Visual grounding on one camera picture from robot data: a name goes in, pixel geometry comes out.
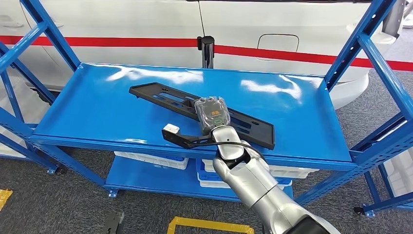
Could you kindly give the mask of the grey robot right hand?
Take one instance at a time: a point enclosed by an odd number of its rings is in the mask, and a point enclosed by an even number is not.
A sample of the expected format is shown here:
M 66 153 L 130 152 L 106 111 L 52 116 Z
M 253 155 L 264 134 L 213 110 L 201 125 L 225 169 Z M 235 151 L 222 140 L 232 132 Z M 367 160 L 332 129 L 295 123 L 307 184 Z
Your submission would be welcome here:
M 201 97 L 194 102 L 202 135 L 219 126 L 230 125 L 230 114 L 222 97 Z

